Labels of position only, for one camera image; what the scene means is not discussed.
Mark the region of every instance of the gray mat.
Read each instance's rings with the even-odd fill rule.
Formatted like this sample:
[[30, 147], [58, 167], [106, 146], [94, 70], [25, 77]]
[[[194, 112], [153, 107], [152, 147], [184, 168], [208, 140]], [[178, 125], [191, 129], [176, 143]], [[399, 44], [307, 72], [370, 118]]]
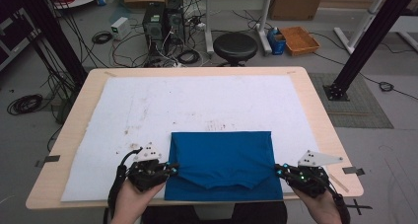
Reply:
[[322, 88], [331, 85], [337, 74], [310, 74], [310, 77], [334, 127], [393, 128], [360, 75], [347, 91], [349, 102], [329, 101]]

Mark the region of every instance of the person's right hand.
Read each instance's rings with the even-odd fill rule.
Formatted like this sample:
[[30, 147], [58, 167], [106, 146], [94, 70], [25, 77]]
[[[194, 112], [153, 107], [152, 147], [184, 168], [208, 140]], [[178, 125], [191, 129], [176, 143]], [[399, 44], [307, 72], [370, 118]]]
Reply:
[[312, 198], [304, 192], [292, 188], [293, 192], [307, 206], [313, 220], [318, 224], [340, 224], [341, 218], [334, 203], [331, 193], [327, 190], [324, 194]]

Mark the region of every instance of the orange basket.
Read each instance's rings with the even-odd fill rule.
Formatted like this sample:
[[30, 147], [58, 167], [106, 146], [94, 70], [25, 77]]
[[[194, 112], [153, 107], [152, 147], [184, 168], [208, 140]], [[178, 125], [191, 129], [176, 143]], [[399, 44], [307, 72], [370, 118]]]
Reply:
[[312, 53], [319, 48], [319, 43], [302, 27], [280, 29], [286, 39], [287, 49], [292, 56]]

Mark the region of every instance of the computer tower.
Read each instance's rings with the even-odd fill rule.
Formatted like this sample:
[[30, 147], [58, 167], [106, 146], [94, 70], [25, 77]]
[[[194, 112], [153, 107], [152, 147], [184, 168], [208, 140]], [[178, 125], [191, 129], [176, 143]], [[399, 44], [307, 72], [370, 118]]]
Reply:
[[170, 36], [167, 26], [167, 12], [164, 2], [150, 2], [142, 21], [145, 39], [150, 55], [166, 54], [169, 51]]
[[171, 43], [185, 42], [183, 0], [170, 0], [167, 5], [168, 25], [171, 30]]

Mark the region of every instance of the person's left hand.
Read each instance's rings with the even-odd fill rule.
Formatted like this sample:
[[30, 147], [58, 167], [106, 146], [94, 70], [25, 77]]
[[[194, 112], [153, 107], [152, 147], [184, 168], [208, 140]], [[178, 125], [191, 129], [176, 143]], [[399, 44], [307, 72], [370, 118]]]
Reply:
[[147, 208], [148, 203], [166, 183], [140, 192], [129, 180], [126, 180], [117, 195], [116, 207], [111, 224], [132, 224]]

